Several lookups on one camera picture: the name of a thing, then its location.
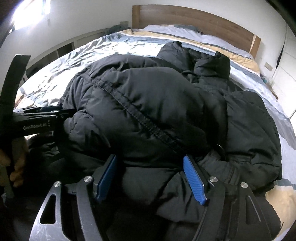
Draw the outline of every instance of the window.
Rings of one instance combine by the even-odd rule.
[[[50,0],[24,0],[13,15],[14,30],[38,23],[42,17],[50,12]]]

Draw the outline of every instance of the wrinkled sheet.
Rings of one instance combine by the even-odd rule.
[[[219,46],[247,60],[252,60],[247,52],[239,50],[217,37],[164,26],[148,26],[144,31],[151,31],[151,35],[135,36],[123,31],[101,37],[45,66],[20,87],[17,93],[16,103],[18,105],[16,109],[57,105],[69,81],[90,63],[114,53],[155,57],[164,44],[172,41],[168,35],[180,37],[178,41],[182,42],[183,47],[214,55],[215,49],[189,41],[194,40]],[[275,188],[266,194],[267,200],[273,205],[281,222],[284,223],[279,237],[276,239],[279,241],[281,235],[291,227],[293,220],[296,219],[296,137],[291,122],[285,116],[281,105],[258,74],[235,61],[231,61],[230,78],[244,90],[254,91],[261,96],[279,132],[283,179],[276,181]]]

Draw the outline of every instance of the wall outlet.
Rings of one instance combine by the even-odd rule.
[[[272,66],[269,63],[266,62],[264,67],[267,68],[269,71],[272,71]]]
[[[128,26],[128,21],[122,21],[120,24]]]

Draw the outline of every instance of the silver screw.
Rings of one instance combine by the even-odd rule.
[[[248,184],[242,182],[242,183],[241,183],[241,187],[242,187],[242,188],[247,188],[247,187],[248,187]]]
[[[215,183],[215,182],[218,181],[218,178],[216,178],[216,177],[210,177],[210,181],[211,181],[211,183]]]
[[[85,181],[86,183],[90,182],[92,180],[91,176],[86,176],[83,181]]]
[[[56,187],[56,188],[59,187],[60,185],[61,185],[60,181],[57,181],[57,182],[54,183],[54,187]]]

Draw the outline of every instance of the hand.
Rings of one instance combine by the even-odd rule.
[[[21,186],[24,182],[22,174],[28,152],[27,142],[24,137],[12,140],[12,158],[15,163],[15,170],[11,173],[9,179],[13,182],[15,188]],[[10,163],[11,159],[2,149],[0,149],[0,165],[7,167]],[[4,185],[5,179],[3,174],[0,173],[0,186]]]

